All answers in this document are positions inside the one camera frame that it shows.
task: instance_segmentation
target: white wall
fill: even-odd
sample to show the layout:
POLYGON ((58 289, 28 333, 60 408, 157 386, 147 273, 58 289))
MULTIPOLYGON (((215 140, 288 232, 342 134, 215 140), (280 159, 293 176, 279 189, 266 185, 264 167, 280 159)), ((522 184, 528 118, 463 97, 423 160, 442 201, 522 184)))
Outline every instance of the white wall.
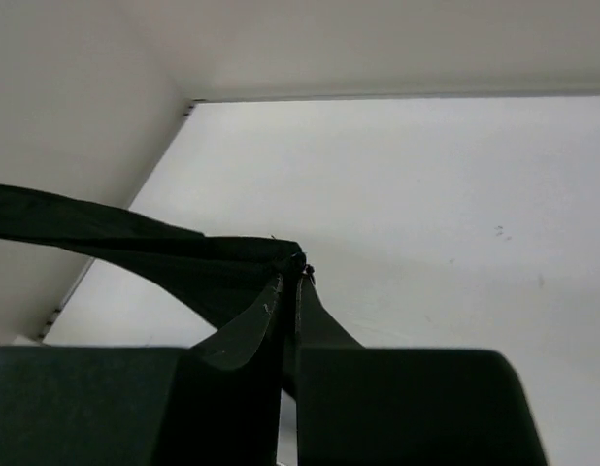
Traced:
MULTIPOLYGON (((552 464, 600 465, 600 97, 201 105, 133 209, 298 241, 366 345, 502 351, 552 464)), ((46 343, 211 331, 96 262, 46 343)))
MULTIPOLYGON (((0 0, 0 183, 125 205, 183 98, 107 0, 0 0)), ((0 322, 36 334, 84 260, 0 242, 0 322)))
POLYGON ((117 0, 195 98, 600 92, 600 0, 117 0))

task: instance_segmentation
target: gray wall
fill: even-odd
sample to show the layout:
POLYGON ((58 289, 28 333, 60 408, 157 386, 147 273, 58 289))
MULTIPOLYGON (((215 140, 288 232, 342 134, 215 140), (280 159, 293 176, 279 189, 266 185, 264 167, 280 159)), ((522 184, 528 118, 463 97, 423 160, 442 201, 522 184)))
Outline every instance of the gray wall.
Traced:
POLYGON ((600 0, 117 0, 198 98, 600 91, 600 0))
MULTIPOLYGON (((0 0, 0 183, 125 205, 183 105, 112 2, 0 0)), ((0 326, 36 333, 83 264, 0 241, 0 326)))

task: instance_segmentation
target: white panel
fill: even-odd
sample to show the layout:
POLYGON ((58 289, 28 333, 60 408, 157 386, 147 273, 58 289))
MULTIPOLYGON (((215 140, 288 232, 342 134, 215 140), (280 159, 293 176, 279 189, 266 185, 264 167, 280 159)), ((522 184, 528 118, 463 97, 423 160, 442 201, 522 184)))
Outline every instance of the white panel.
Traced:
MULTIPOLYGON (((124 206, 183 97, 113 0, 0 0, 0 183, 124 206)), ((37 336, 84 259, 0 241, 0 323, 37 336)))
MULTIPOLYGON (((366 345, 504 352, 552 464, 600 465, 600 98, 202 105, 133 209, 298 241, 366 345)), ((210 331, 96 262, 46 343, 210 331)))
POLYGON ((119 0, 195 98, 600 92, 600 0, 119 0))

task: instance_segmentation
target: black object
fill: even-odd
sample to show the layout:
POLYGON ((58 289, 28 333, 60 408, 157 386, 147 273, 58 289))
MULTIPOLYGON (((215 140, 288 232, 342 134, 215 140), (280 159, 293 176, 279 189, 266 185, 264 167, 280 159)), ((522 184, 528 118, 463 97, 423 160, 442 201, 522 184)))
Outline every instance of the black object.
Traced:
POLYGON ((502 356, 364 349, 296 243, 4 185, 0 238, 112 262, 219 328, 192 349, 1 348, 0 466, 273 465, 282 387, 303 466, 546 464, 502 356))

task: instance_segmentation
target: black fabric fold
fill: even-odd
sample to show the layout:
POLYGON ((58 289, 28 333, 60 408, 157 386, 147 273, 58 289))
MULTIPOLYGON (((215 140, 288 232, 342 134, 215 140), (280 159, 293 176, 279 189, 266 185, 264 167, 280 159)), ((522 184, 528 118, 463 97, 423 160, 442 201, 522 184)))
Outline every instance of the black fabric fold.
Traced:
MULTIPOLYGON (((124 209, 3 184, 0 239, 115 264, 161 286, 218 329, 248 308, 277 274, 293 289, 306 266, 302 249, 291 241, 208 237, 124 209)), ((292 329, 287 338, 293 340, 292 329)), ((283 378, 293 394, 294 375, 283 378)))
POLYGON ((277 275, 192 349, 0 348, 0 465, 272 466, 283 297, 277 275))

